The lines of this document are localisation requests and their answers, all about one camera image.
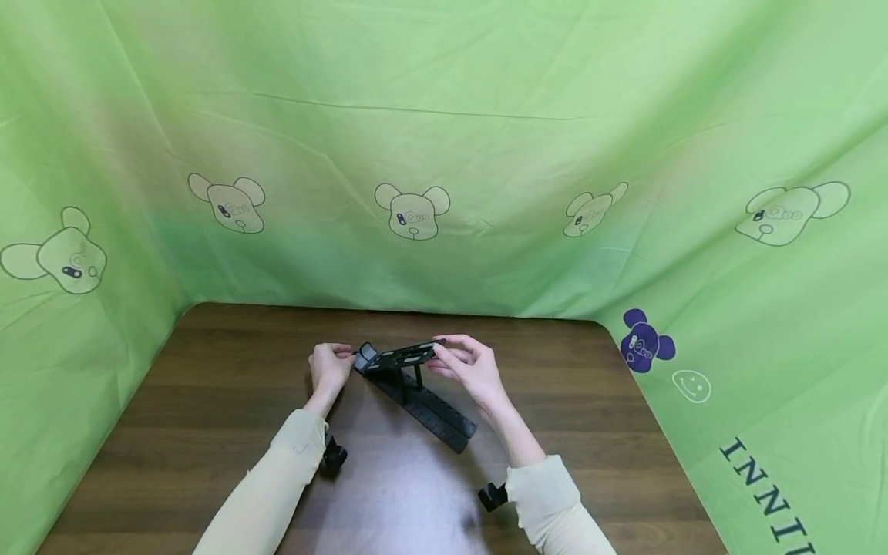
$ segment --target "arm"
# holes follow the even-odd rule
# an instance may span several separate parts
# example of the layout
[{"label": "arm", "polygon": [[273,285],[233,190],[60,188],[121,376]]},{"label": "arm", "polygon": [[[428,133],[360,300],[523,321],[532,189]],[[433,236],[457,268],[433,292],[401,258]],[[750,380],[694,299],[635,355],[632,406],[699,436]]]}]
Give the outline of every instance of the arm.
[{"label": "arm", "polygon": [[560,456],[547,456],[511,404],[493,351],[467,336],[441,336],[429,369],[465,386],[509,454],[505,487],[518,512],[518,525],[544,555],[615,555],[592,519]]},{"label": "arm", "polygon": [[247,472],[210,526],[194,555],[273,555],[299,497],[324,453],[325,418],[352,367],[351,346],[317,345],[309,357],[314,392],[289,415],[268,451]]}]

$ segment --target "black plastic part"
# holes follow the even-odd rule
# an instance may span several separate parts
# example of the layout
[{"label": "black plastic part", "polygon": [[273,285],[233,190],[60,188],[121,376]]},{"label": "black plastic part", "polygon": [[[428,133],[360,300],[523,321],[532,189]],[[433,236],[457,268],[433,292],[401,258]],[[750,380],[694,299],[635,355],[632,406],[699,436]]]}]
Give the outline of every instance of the black plastic part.
[{"label": "black plastic part", "polygon": [[493,512],[501,505],[509,503],[509,494],[505,490],[505,484],[498,488],[492,483],[488,483],[478,492],[478,498],[488,512]]},{"label": "black plastic part", "polygon": [[348,451],[346,451],[341,445],[338,445],[336,440],[333,439],[333,435],[330,433],[325,435],[324,440],[327,447],[324,449],[324,454],[321,457],[321,464],[318,466],[318,470],[324,474],[335,475],[339,472],[339,469],[342,468],[345,459],[348,458]]},{"label": "black plastic part", "polygon": [[[431,341],[386,351],[372,356],[376,350],[369,343],[356,353],[356,372],[401,405],[416,420],[457,453],[462,453],[478,425],[460,414],[448,402],[423,387],[419,365],[434,356],[432,346],[443,341]],[[414,367],[414,376],[402,367]]]}]

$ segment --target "wooden table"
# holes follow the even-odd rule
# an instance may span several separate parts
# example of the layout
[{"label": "wooden table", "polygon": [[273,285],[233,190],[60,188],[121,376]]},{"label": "wooden table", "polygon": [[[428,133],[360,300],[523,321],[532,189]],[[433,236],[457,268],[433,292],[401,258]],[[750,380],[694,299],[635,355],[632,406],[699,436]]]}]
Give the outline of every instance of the wooden table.
[{"label": "wooden table", "polygon": [[[543,448],[560,454],[620,555],[725,548],[607,332],[587,322],[201,305],[186,314],[40,550],[186,555],[287,414],[306,400],[316,343],[385,349],[468,333]],[[330,416],[348,449],[335,480],[306,489],[279,553],[533,554],[501,484],[506,458],[455,384],[426,386],[480,424],[457,455],[352,374]]]}]

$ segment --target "forearm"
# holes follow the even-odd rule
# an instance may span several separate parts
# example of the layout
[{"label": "forearm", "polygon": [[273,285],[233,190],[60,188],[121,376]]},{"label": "forearm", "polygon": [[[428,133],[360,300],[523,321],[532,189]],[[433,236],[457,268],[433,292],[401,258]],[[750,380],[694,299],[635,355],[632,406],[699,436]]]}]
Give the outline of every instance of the forearm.
[{"label": "forearm", "polygon": [[506,491],[527,539],[545,555],[614,555],[561,458],[545,454],[518,410],[505,396],[484,410],[509,455]]},{"label": "forearm", "polygon": [[614,547],[583,507],[561,457],[510,468],[505,483],[518,526],[544,555],[615,555]]},{"label": "forearm", "polygon": [[489,403],[484,410],[488,413],[488,421],[496,437],[509,455],[510,467],[520,468],[545,460],[543,448],[505,394]]},{"label": "forearm", "polygon": [[217,512],[194,555],[273,555],[324,452],[324,417],[335,396],[314,395],[274,436]]}]

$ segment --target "hand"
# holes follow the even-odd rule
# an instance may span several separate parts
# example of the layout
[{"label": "hand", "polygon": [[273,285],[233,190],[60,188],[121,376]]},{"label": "hand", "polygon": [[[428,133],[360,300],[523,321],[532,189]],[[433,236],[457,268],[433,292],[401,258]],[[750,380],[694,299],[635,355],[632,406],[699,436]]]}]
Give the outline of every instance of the hand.
[{"label": "hand", "polygon": [[312,386],[315,393],[324,393],[335,399],[354,364],[352,346],[341,343],[321,343],[314,346],[314,352],[308,356],[308,364],[312,369]]},{"label": "hand", "polygon": [[435,339],[447,340],[448,346],[435,345],[437,358],[425,365],[435,374],[462,384],[488,422],[492,412],[511,404],[500,381],[493,349],[466,335]]}]

